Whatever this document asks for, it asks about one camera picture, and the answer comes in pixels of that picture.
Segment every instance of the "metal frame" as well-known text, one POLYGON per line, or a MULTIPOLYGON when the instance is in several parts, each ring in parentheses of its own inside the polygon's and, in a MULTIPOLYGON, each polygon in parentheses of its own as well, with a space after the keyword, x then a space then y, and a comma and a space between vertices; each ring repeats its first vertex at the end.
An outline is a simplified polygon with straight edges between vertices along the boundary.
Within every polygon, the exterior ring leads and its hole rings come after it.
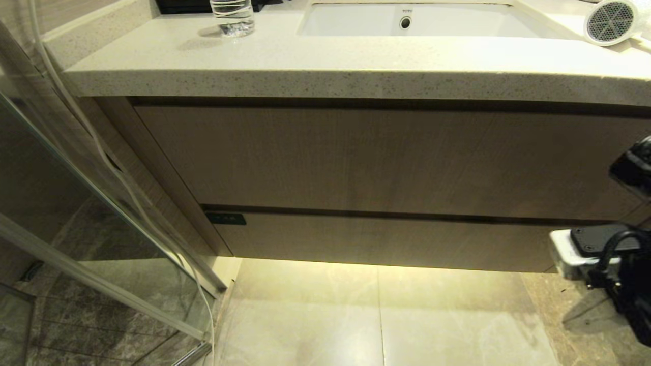
POLYGON ((0 236, 34 257, 54 265, 63 273, 77 279, 79 282, 176 328, 191 337, 199 340, 204 339, 205 332, 190 326, 188 323, 175 319, 131 292, 108 282, 74 259, 54 249, 51 245, 13 222, 2 213, 0 213, 0 236))

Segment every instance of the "small label on drawer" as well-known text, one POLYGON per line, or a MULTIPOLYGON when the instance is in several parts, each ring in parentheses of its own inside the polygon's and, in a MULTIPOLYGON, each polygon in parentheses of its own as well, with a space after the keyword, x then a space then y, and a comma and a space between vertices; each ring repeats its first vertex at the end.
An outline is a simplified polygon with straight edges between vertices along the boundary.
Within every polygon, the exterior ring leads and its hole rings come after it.
POLYGON ((206 212, 206 217, 212 223, 220 225, 246 225, 244 215, 242 214, 229 214, 224 212, 206 212))

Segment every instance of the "sink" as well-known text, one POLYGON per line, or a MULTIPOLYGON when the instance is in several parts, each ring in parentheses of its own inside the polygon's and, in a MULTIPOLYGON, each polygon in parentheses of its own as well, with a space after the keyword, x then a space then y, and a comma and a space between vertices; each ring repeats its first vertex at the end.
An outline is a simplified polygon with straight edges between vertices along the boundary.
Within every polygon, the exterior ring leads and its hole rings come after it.
POLYGON ((299 34, 565 38, 518 7, 494 3, 313 3, 299 34))

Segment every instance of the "wooden cabinet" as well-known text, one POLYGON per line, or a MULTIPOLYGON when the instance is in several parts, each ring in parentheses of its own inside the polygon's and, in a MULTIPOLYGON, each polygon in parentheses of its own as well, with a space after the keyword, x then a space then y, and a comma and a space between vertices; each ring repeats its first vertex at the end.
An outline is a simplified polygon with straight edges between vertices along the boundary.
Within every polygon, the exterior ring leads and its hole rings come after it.
POLYGON ((198 202, 616 219, 610 163, 640 119, 524 113, 138 107, 198 202))
POLYGON ((235 256, 483 270, 542 272, 550 230, 629 212, 608 168, 651 134, 644 119, 541 113, 136 111, 200 204, 245 212, 215 226, 235 256), (539 225, 514 224, 527 218, 539 225))

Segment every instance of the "white cable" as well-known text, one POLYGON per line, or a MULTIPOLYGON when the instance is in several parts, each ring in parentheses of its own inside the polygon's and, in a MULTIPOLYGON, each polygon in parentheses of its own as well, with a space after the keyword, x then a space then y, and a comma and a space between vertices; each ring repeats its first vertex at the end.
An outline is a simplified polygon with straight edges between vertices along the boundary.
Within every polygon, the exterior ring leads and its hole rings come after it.
MULTIPOLYGON (((31 21, 31 29, 32 33, 34 33, 34 41, 35 41, 35 46, 36 50, 40 54, 41 58, 43 59, 43 63, 45 64, 45 67, 48 71, 48 74, 54 84, 56 85, 57 89, 63 96, 63 98, 66 100, 68 106, 70 109, 72 109, 73 114, 77 116, 79 121, 86 127, 86 130, 92 137, 92 141, 95 144, 95 147, 97 148, 100 157, 106 167, 115 175, 115 178, 117 178, 120 183, 124 186, 126 189, 127 193, 131 197, 133 203, 136 206, 136 209, 138 209, 138 212, 142 216, 142 218, 146 221, 147 225, 156 233, 156 236, 162 240, 171 242, 171 239, 167 238, 167 235, 163 234, 151 221, 149 218, 149 215, 145 212, 143 209, 142 205, 140 204, 140 201, 136 197, 135 193, 133 192, 132 188, 129 186, 129 184, 126 182, 124 177, 122 176, 122 173, 115 169, 113 164, 109 161, 106 152, 104 151, 104 148, 102 147, 102 144, 100 143, 100 139, 98 137, 97 131, 95 130, 94 126, 90 123, 90 120, 86 116, 86 114, 81 110, 75 99, 72 97, 72 95, 68 92, 68 89, 66 89, 65 85, 61 81, 59 75, 57 74, 56 69, 54 68, 54 65, 52 64, 51 59, 49 58, 49 55, 45 49, 45 46, 43 45, 43 40, 41 39, 41 34, 40 34, 40 27, 38 24, 38 17, 36 16, 36 0, 29 0, 29 19, 31 21)), ((181 253, 176 253, 175 251, 172 251, 174 255, 176 255, 176 258, 179 261, 179 265, 183 265, 183 261, 181 260, 182 254, 181 253)), ((215 327, 213 324, 213 318, 212 318, 212 309, 210 307, 210 304, 208 303, 208 299, 206 298, 206 295, 203 292, 203 289, 201 288, 201 284, 199 283, 199 277, 197 275, 197 271, 195 270, 195 267, 191 265, 187 259, 185 260, 187 265, 190 267, 192 270, 192 274, 194 275, 195 281, 197 282, 197 290, 199 291, 199 294, 201 295, 202 299, 204 300, 204 304, 206 305, 206 308, 208 310, 208 316, 210 317, 210 338, 212 340, 211 342, 211 352, 212 352, 212 358, 213 361, 215 359, 215 327)))

